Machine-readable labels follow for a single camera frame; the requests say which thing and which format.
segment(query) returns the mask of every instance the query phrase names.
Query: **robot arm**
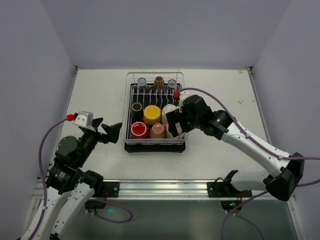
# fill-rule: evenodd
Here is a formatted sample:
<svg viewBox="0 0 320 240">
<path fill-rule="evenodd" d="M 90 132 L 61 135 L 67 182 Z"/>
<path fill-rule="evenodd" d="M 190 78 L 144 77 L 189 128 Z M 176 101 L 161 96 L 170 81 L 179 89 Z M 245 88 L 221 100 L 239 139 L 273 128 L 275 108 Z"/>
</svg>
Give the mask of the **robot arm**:
<svg viewBox="0 0 320 240">
<path fill-rule="evenodd" d="M 283 157 L 301 157 L 299 153 L 290 155 L 275 148 L 238 122 L 245 129 L 245 135 L 225 111 L 212 112 L 204 99 L 198 95 L 190 95 L 187 91 L 183 91 L 179 100 L 179 109 L 166 114 L 169 132 L 173 137 L 193 129 L 200 129 L 206 135 L 236 147 L 259 163 L 265 171 L 241 173 L 234 170 L 224 180 L 225 184 L 229 184 L 237 191 L 267 190 L 279 200 L 289 200 L 302 178 L 304 161 L 278 159 L 249 140 L 248 134 L 268 150 Z"/>
<path fill-rule="evenodd" d="M 90 112 L 81 111 L 75 114 L 74 124 L 79 126 L 83 135 L 64 137 L 55 152 L 54 165 L 46 180 L 47 202 L 43 208 L 43 200 L 26 233 L 21 240 L 61 240 L 66 227 L 78 211 L 84 207 L 95 191 L 103 186 L 103 177 L 96 172 L 83 173 L 84 165 L 97 143 L 116 143 L 122 123 L 112 126 L 102 124 L 105 133 L 98 132 L 103 118 L 93 119 Z"/>
</svg>

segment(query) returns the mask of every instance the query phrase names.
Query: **white wall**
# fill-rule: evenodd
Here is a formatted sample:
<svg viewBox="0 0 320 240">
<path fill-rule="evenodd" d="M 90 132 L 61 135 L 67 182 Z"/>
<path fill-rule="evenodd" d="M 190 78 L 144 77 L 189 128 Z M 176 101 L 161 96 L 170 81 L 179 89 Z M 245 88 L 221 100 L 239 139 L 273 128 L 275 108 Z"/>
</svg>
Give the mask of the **white wall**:
<svg viewBox="0 0 320 240">
<path fill-rule="evenodd" d="M 254 67 L 272 143 L 320 156 L 320 1 L 292 0 Z M 320 178 L 320 162 L 305 163 L 303 183 Z M 310 240 L 320 236 L 320 185 L 295 191 Z"/>
<path fill-rule="evenodd" d="M 39 0 L 0 1 L 0 239 L 20 236 L 39 174 L 38 147 L 62 119 L 74 67 Z M 48 166 L 52 134 L 43 154 Z"/>
<path fill-rule="evenodd" d="M 42 0 L 85 68 L 253 66 L 290 0 Z"/>
</svg>

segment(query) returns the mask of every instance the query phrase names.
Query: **yellow cup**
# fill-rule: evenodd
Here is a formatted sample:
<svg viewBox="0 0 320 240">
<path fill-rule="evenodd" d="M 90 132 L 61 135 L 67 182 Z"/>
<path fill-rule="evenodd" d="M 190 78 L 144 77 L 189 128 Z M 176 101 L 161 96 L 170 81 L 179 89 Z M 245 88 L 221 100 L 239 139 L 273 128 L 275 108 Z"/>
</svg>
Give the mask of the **yellow cup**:
<svg viewBox="0 0 320 240">
<path fill-rule="evenodd" d="M 161 122 L 161 109 L 155 105 L 147 106 L 143 111 L 143 121 L 147 125 L 155 125 Z"/>
</svg>

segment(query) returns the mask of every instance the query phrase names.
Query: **brown cup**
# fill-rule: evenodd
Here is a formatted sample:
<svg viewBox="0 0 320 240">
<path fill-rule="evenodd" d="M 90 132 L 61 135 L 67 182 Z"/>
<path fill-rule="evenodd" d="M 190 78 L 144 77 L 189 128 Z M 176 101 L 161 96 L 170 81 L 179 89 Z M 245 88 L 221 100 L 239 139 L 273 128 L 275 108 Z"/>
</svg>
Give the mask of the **brown cup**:
<svg viewBox="0 0 320 240">
<path fill-rule="evenodd" d="M 160 94 L 165 91 L 165 80 L 162 76 L 157 76 L 154 79 L 153 85 L 149 88 L 149 90 L 153 90 L 154 93 Z"/>
<path fill-rule="evenodd" d="M 152 126 L 150 130 L 151 139 L 165 139 L 166 138 L 166 129 L 160 123 L 156 123 Z"/>
</svg>

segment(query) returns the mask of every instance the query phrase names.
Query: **dish rack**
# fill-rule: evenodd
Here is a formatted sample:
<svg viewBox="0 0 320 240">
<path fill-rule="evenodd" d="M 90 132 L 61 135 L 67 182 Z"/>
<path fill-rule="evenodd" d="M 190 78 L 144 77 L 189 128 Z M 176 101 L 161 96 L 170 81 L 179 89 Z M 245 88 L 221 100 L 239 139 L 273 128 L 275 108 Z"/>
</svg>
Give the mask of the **dish rack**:
<svg viewBox="0 0 320 240">
<path fill-rule="evenodd" d="M 138 79 L 145 78 L 148 87 L 154 84 L 155 78 L 161 76 L 164 79 L 164 91 L 154 92 L 153 90 L 141 92 L 138 90 Z M 124 149 L 129 153 L 135 152 L 176 152 L 182 153 L 186 149 L 185 141 L 188 134 L 184 133 L 182 138 L 162 139 L 132 139 L 130 126 L 132 124 L 131 106 L 133 103 L 142 104 L 143 110 L 149 105 L 156 105 L 161 110 L 167 104 L 177 106 L 179 102 L 174 99 L 173 93 L 168 91 L 168 81 L 174 79 L 177 83 L 177 90 L 184 88 L 184 75 L 182 72 L 129 72 L 126 76 L 125 98 L 122 117 L 121 138 L 124 140 Z"/>
</svg>

